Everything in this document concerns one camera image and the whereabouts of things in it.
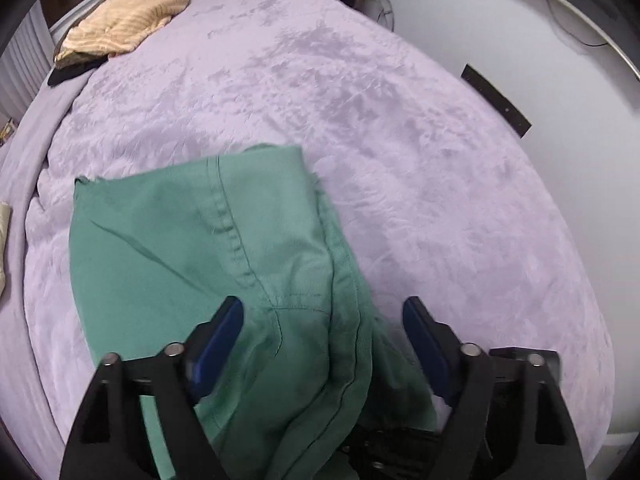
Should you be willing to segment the lilac striped curtain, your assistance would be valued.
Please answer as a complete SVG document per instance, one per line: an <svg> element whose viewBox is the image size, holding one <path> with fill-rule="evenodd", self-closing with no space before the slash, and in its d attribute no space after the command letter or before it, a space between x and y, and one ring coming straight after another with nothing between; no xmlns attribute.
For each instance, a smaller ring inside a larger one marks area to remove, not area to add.
<svg viewBox="0 0 640 480"><path fill-rule="evenodd" d="M53 64L54 43L37 0L1 55L1 125L22 120Z"/></svg>

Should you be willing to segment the lilac plush blanket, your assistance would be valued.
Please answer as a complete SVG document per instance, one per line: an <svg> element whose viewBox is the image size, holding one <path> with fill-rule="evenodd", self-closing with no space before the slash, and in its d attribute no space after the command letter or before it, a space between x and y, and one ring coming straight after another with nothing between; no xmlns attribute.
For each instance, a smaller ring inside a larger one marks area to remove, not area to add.
<svg viewBox="0 0 640 480"><path fill-rule="evenodd" d="M79 178L297 146L397 349L404 300L483 348L559 352L582 456L608 432L613 349L570 231L511 128L462 80L337 0L195 0L134 52L42 87L1 151L11 206L1 418L60 472L96 362L70 281Z"/></svg>

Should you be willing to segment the tan striped knit garment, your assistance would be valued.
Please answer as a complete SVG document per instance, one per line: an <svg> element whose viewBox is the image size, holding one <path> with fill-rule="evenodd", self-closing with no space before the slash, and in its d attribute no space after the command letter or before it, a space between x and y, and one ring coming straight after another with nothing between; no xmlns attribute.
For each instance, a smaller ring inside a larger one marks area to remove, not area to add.
<svg viewBox="0 0 640 480"><path fill-rule="evenodd" d="M73 22L54 50L58 70L136 50L191 0L102 0Z"/></svg>

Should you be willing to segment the cream puffer jacket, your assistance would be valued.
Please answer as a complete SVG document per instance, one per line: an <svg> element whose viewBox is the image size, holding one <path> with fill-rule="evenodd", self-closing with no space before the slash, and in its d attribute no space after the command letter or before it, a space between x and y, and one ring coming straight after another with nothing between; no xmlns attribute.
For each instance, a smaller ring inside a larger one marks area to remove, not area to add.
<svg viewBox="0 0 640 480"><path fill-rule="evenodd" d="M9 236L9 226L12 208L6 203L0 203L0 295L6 287L6 270L4 270L4 253Z"/></svg>

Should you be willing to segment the green button-up shirt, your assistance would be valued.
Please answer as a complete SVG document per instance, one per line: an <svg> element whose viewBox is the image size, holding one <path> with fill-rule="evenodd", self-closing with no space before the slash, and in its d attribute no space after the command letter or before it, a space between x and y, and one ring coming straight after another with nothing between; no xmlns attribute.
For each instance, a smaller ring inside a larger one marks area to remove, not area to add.
<svg viewBox="0 0 640 480"><path fill-rule="evenodd" d="M150 356L242 301L239 339L196 410L233 479L309 479L360 422L435 426L427 382L297 146L77 179L70 281L95 358Z"/></svg>

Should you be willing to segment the black garment under knit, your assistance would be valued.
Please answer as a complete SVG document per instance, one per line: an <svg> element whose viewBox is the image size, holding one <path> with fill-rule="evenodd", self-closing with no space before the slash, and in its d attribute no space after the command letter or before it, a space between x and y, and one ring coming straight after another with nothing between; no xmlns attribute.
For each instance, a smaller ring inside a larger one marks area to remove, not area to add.
<svg viewBox="0 0 640 480"><path fill-rule="evenodd" d="M90 72L90 70L96 70L108 61L108 56L100 56L99 58L92 58L90 61L73 64L62 68L54 68L50 73L47 85L49 87L55 87L62 82L68 81L79 77L82 74Z"/></svg>

